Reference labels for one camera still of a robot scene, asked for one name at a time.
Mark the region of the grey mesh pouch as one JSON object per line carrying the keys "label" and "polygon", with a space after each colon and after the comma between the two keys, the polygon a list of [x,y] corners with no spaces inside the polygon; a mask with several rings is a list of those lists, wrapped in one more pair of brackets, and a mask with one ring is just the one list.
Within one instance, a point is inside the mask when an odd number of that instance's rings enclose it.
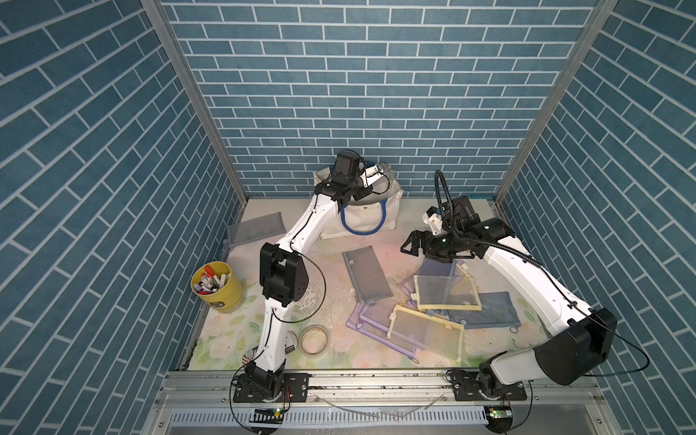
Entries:
{"label": "grey mesh pouch", "polygon": [[371,304],[393,296],[372,246],[344,252],[343,258],[360,303]]}
{"label": "grey mesh pouch", "polygon": [[286,233],[280,212],[236,223],[227,230],[231,249]]}

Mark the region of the yellow trimmed mesh pouch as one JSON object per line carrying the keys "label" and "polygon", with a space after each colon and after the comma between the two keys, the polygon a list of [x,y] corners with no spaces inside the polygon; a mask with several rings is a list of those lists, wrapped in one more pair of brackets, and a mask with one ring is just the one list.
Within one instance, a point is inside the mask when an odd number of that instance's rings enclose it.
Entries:
{"label": "yellow trimmed mesh pouch", "polygon": [[479,288],[473,277],[417,275],[411,299],[420,311],[481,311]]}
{"label": "yellow trimmed mesh pouch", "polygon": [[460,363],[464,348],[464,326],[433,317],[405,306],[395,306],[389,315],[387,335]]}

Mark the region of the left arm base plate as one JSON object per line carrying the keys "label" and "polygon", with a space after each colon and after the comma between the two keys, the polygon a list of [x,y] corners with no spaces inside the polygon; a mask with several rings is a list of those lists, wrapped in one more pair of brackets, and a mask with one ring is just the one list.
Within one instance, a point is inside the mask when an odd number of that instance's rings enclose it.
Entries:
{"label": "left arm base plate", "polygon": [[308,373],[273,373],[237,377],[232,390],[235,403],[306,402],[310,375]]}

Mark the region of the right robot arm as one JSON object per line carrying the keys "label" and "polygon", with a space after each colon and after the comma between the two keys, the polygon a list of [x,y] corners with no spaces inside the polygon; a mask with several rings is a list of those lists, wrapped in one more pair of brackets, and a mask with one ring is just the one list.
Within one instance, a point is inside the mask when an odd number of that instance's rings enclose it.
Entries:
{"label": "right robot arm", "polygon": [[533,307],[550,334],[543,344],[496,355],[480,365],[478,386],[487,396],[519,382],[547,378],[568,386],[610,355],[616,317],[572,294],[534,259],[501,219],[482,220],[466,197],[431,207],[428,230],[414,230],[402,253],[441,263],[478,257],[500,272]]}

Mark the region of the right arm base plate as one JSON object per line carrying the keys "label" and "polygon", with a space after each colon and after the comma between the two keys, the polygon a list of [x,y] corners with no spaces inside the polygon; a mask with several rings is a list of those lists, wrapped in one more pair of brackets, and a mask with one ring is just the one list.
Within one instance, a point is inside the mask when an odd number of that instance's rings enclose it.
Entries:
{"label": "right arm base plate", "polygon": [[527,400],[527,393],[521,382],[504,385],[488,373],[452,368],[444,373],[444,378],[451,385],[456,402]]}

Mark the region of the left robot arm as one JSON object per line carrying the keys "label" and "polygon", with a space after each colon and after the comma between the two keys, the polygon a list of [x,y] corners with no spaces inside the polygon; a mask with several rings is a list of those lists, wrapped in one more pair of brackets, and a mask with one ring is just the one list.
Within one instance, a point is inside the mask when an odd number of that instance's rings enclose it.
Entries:
{"label": "left robot arm", "polygon": [[328,178],[315,186],[310,204],[297,224],[277,243],[262,246],[259,284],[265,299],[265,317],[257,355],[245,367],[245,374],[252,381],[268,388],[282,381],[287,327],[293,322],[295,303],[309,285],[305,253],[331,219],[351,200],[371,194],[373,185],[383,178],[380,165],[367,163],[353,150],[342,150]]}

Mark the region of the white canvas tote bag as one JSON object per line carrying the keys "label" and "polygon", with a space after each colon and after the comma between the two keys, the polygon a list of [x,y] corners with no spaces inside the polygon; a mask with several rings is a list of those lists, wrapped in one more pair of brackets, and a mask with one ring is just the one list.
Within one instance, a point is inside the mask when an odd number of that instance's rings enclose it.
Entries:
{"label": "white canvas tote bag", "polygon": [[354,200],[335,216],[320,233],[321,239],[349,236],[371,236],[380,231],[397,228],[403,190],[392,168],[386,163],[372,164],[384,174],[374,185],[374,191],[363,199]]}

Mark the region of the blue mesh pouch right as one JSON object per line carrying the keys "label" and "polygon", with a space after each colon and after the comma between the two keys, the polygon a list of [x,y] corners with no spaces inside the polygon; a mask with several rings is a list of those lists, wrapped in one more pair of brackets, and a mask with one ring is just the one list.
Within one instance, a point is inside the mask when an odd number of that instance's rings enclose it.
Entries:
{"label": "blue mesh pouch right", "polygon": [[449,310],[451,322],[466,329],[511,328],[521,326],[508,292],[485,293],[480,296],[480,311]]}

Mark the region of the clear tape roll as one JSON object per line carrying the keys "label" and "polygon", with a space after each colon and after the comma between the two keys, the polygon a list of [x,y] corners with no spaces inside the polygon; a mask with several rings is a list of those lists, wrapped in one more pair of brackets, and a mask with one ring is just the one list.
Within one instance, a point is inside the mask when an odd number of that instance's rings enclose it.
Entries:
{"label": "clear tape roll", "polygon": [[328,348],[329,333],[324,326],[308,326],[298,342],[305,356],[319,357]]}

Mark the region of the yellow trimmed mesh pouch lower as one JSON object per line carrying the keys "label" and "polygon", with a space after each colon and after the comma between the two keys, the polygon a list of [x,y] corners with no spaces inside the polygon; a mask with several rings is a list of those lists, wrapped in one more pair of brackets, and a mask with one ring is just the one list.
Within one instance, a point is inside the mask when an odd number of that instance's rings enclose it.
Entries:
{"label": "yellow trimmed mesh pouch lower", "polygon": [[464,326],[433,317],[405,306],[395,306],[389,315],[387,335],[460,363],[464,348]]}

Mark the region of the yellow cup with markers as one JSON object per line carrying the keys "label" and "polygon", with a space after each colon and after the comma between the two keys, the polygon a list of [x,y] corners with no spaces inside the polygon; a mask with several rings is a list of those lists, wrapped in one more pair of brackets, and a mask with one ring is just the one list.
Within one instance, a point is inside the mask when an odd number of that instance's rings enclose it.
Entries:
{"label": "yellow cup with markers", "polygon": [[190,288],[210,308],[221,313],[235,309],[243,300],[243,286],[225,262],[215,261],[199,268]]}

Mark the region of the yellow trimmed mesh pouch middle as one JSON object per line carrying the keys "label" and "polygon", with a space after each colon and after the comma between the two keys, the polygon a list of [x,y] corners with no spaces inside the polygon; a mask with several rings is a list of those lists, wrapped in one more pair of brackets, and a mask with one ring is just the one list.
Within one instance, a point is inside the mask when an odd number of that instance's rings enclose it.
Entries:
{"label": "yellow trimmed mesh pouch middle", "polygon": [[411,299],[420,311],[481,311],[479,288],[473,277],[417,275]]}

